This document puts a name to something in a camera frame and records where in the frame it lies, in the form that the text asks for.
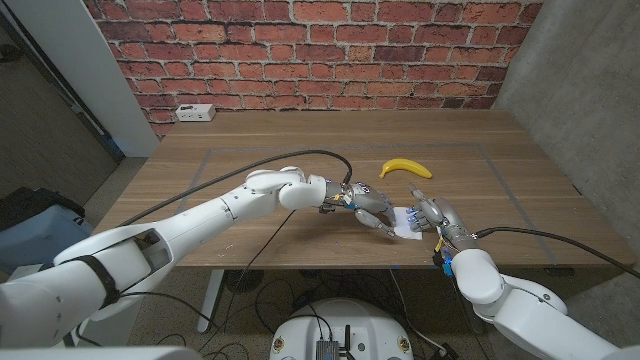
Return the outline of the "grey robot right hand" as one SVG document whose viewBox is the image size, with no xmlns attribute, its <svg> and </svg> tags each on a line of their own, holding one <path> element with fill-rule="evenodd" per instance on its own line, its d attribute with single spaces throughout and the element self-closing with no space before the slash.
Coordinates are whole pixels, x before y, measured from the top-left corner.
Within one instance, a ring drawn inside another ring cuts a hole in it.
<svg viewBox="0 0 640 360">
<path fill-rule="evenodd" d="M 413 184 L 408 189 L 417 201 L 409 211 L 408 224 L 412 230 L 435 229 L 443 238 L 444 244 L 458 252 L 478 247 L 460 215 L 447 200 L 429 198 Z"/>
</svg>

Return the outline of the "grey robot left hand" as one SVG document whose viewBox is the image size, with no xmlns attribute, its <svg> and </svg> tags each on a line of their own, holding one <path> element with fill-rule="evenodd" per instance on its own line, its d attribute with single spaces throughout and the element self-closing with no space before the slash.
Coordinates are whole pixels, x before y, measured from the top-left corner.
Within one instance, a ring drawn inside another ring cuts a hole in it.
<svg viewBox="0 0 640 360">
<path fill-rule="evenodd" d="M 338 207 L 354 212 L 363 225 L 377 229 L 388 236 L 395 236 L 396 224 L 393 206 L 383 193 L 362 182 L 326 182 L 326 194 L 320 205 L 321 213 L 335 211 Z"/>
</svg>

